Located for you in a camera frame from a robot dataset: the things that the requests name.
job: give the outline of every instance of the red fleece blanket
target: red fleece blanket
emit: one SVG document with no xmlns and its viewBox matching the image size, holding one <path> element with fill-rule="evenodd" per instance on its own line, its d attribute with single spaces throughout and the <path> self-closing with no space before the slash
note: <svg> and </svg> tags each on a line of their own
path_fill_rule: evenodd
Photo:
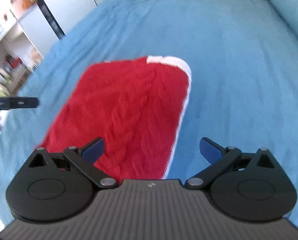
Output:
<svg viewBox="0 0 298 240">
<path fill-rule="evenodd" d="M 175 57 L 90 66 L 58 114 L 42 147 L 61 152 L 96 137 L 105 152 L 94 164 L 122 179 L 163 179 L 172 163 L 188 104 L 191 70 Z"/>
</svg>

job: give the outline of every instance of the blue bed sheet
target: blue bed sheet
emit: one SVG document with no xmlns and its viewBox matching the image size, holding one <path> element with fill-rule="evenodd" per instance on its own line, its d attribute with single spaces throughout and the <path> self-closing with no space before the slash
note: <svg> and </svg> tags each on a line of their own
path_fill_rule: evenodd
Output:
<svg viewBox="0 0 298 240">
<path fill-rule="evenodd" d="M 22 96 L 37 109 L 13 110 L 0 137 L 0 217 L 12 221 L 5 190 L 92 63 L 175 56 L 192 89 L 168 178 L 207 167 L 206 136 L 245 152 L 269 148 L 298 191 L 298 39 L 269 0 L 107 0 L 57 43 Z M 290 214 L 298 226 L 298 201 Z"/>
</svg>

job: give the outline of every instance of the silver screw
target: silver screw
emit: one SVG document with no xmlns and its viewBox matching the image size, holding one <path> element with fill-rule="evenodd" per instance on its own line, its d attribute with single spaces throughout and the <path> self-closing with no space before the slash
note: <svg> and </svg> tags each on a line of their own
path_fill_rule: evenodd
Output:
<svg viewBox="0 0 298 240">
<path fill-rule="evenodd" d="M 190 178 L 188 179 L 188 184 L 190 186 L 201 186 L 203 184 L 203 180 L 200 178 Z"/>
<path fill-rule="evenodd" d="M 101 179 L 100 181 L 100 184 L 106 187 L 113 186 L 115 183 L 116 183 L 116 180 L 113 178 L 104 178 L 104 179 Z"/>
</svg>

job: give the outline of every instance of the white fluffy edge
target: white fluffy edge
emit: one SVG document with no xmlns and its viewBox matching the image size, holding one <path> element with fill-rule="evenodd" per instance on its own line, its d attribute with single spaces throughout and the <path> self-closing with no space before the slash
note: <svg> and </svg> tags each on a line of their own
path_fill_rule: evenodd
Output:
<svg viewBox="0 0 298 240">
<path fill-rule="evenodd" d="M 165 167 L 165 171 L 164 171 L 164 174 L 163 174 L 163 177 L 162 177 L 162 179 L 166 179 L 166 177 L 168 176 L 168 173 L 170 171 L 170 167 L 171 167 L 171 164 L 172 164 L 172 161 L 173 161 L 175 149 L 176 149 L 176 146 L 177 146 L 177 143 L 178 143 L 178 137 L 179 137 L 179 132 L 180 132 L 180 129 L 181 129 L 182 120 L 183 120 L 184 114 L 186 112 L 187 105 L 189 103 L 189 95 L 190 95 L 190 91 L 191 91 L 191 81 L 192 81 L 191 69 L 184 60 L 182 60 L 180 58 L 177 58 L 177 57 L 171 57 L 171 56 L 168 56 L 168 57 L 148 56 L 147 57 L 147 63 L 161 63 L 161 64 L 165 64 L 165 65 L 178 67 L 181 70 L 183 70 L 188 76 L 187 95 L 186 95 L 186 97 L 185 97 L 185 99 L 182 103 L 182 111 L 181 111 L 181 114 L 180 114 L 178 128 L 177 128 L 177 131 L 176 131 L 176 134 L 175 134 L 175 140 L 174 140 L 173 145 L 172 145 L 169 161 L 168 161 L 168 163 Z"/>
</svg>

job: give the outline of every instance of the gray ribbed panel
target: gray ribbed panel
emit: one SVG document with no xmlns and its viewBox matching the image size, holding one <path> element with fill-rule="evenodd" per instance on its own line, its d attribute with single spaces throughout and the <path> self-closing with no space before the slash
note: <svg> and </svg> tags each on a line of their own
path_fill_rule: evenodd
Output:
<svg viewBox="0 0 298 240">
<path fill-rule="evenodd" d="M 55 224 L 15 220 L 0 233 L 3 240 L 295 240 L 287 220 L 267 224 L 235 221 L 210 205 L 201 191 L 177 180 L 125 180 L 102 190 L 81 214 Z"/>
</svg>

